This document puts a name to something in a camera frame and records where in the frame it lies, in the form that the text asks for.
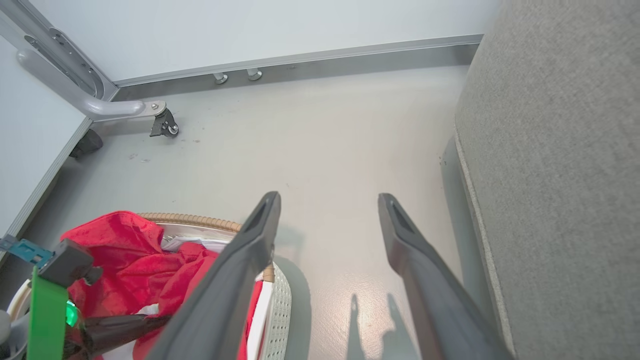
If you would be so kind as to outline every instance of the gray fabric cushion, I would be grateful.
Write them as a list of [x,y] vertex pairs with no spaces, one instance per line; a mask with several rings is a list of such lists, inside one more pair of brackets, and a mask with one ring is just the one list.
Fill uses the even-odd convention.
[[640,356],[640,1],[510,1],[458,152],[519,359]]

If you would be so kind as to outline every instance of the black rubber foot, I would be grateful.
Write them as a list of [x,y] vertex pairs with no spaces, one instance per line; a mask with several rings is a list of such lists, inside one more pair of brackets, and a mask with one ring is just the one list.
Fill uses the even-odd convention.
[[86,134],[84,134],[82,139],[78,141],[76,147],[71,150],[71,154],[69,154],[69,156],[78,159],[83,155],[91,154],[92,152],[98,151],[98,149],[100,149],[101,147],[102,139],[100,138],[100,135],[98,135],[95,131],[89,129]]

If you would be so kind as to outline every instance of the white wall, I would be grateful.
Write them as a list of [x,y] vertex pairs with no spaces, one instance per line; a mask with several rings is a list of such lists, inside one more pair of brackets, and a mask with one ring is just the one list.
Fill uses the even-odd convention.
[[[2,19],[0,27],[8,29]],[[85,118],[23,70],[16,52],[0,36],[0,236],[11,227],[14,235],[20,229],[57,172],[55,163],[59,168],[68,155],[60,156]]]
[[483,34],[500,0],[31,0],[112,80]]

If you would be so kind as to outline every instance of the basket rim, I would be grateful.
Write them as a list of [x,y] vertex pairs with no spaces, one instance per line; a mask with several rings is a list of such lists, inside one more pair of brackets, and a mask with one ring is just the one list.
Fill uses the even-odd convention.
[[[138,215],[155,223],[208,227],[210,229],[231,231],[233,233],[237,233],[240,231],[240,228],[242,228],[242,224],[238,224],[237,222],[197,215],[179,213],[138,213]],[[276,277],[273,262],[264,269],[262,279],[267,282],[275,282]]]

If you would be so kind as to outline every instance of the gray handle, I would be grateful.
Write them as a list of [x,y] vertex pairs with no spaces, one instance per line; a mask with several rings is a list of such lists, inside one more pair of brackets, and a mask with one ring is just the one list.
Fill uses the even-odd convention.
[[142,101],[108,102],[90,96],[33,50],[22,49],[17,58],[25,70],[94,121],[135,117],[145,110]]

